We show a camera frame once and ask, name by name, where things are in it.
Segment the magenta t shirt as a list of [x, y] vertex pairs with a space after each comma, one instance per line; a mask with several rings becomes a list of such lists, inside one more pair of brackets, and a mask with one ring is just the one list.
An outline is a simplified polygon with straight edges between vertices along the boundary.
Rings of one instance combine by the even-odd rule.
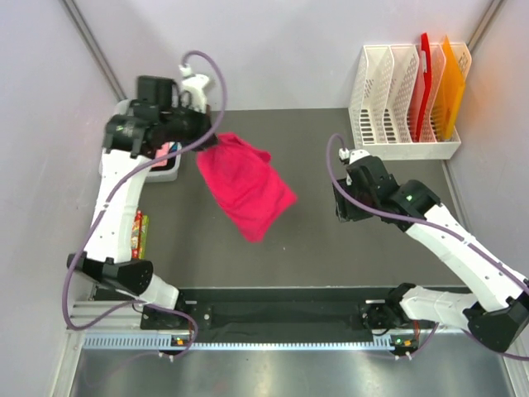
[[233, 132], [197, 154], [197, 166], [213, 198], [248, 242], [261, 242], [297, 195], [271, 165], [268, 151]]

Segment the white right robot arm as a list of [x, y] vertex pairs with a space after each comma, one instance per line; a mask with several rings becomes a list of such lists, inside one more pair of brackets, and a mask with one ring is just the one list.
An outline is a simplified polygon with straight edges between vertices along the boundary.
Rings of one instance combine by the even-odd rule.
[[528, 324], [528, 278], [504, 265], [452, 216], [424, 183], [398, 184], [380, 158], [341, 149], [344, 179], [333, 179], [342, 222], [378, 217], [422, 244], [468, 288], [451, 293], [402, 283], [381, 304], [365, 308], [368, 328], [402, 328], [429, 321], [460, 328], [488, 349], [504, 353]]

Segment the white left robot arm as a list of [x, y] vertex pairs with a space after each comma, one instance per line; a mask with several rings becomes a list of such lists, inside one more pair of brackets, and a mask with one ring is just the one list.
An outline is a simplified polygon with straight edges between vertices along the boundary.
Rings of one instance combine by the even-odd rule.
[[208, 134], [209, 106], [204, 99], [176, 104], [171, 99], [120, 102], [104, 130], [101, 183], [88, 237], [69, 255], [68, 273], [122, 292], [140, 303], [159, 306], [170, 328], [187, 320], [179, 290], [154, 272], [151, 261], [132, 256], [131, 238], [141, 192], [165, 143], [189, 146]]

